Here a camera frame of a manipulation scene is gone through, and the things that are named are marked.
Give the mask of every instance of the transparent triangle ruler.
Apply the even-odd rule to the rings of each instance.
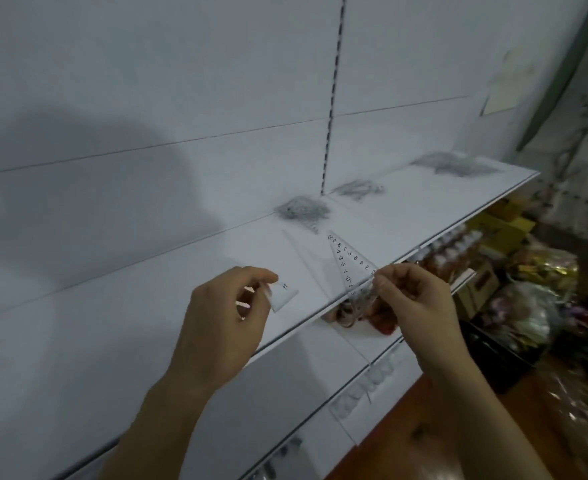
[[[372,280],[378,268],[335,233],[330,233],[328,239],[352,305],[352,314],[357,319],[361,318],[376,298]]]

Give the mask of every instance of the person's left hand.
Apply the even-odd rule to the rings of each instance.
[[[262,339],[270,308],[265,283],[277,280],[269,269],[236,266],[195,288],[166,379],[207,400],[234,378]]]

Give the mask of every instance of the brown floor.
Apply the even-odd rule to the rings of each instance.
[[[542,400],[536,372],[501,401],[556,480],[583,478]],[[328,480],[462,479],[457,455],[443,439],[430,407],[430,382],[421,377],[365,441],[353,448]]]

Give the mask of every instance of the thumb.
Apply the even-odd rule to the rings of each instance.
[[[245,323],[256,333],[260,333],[265,329],[265,323],[267,322],[267,316],[269,316],[269,310],[271,305],[269,299],[265,294],[265,287],[267,285],[261,284],[255,291],[253,298],[251,299],[250,312],[245,317]]]
[[[411,315],[416,304],[410,298],[407,298],[403,292],[394,285],[394,283],[380,274],[374,276],[373,283],[374,288],[378,292],[378,296],[382,298],[387,305],[391,306],[398,321],[405,320],[406,316]]]

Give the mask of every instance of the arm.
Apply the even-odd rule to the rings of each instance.
[[[466,478],[552,480],[469,356],[449,285],[414,264],[380,269],[374,285],[379,298],[370,315],[396,316],[435,386],[437,404],[453,422]]]
[[[261,283],[277,280],[267,269],[234,267],[193,291],[170,366],[148,391],[100,480],[178,478],[209,398],[256,352],[269,314]],[[237,300],[250,308],[237,307]]]

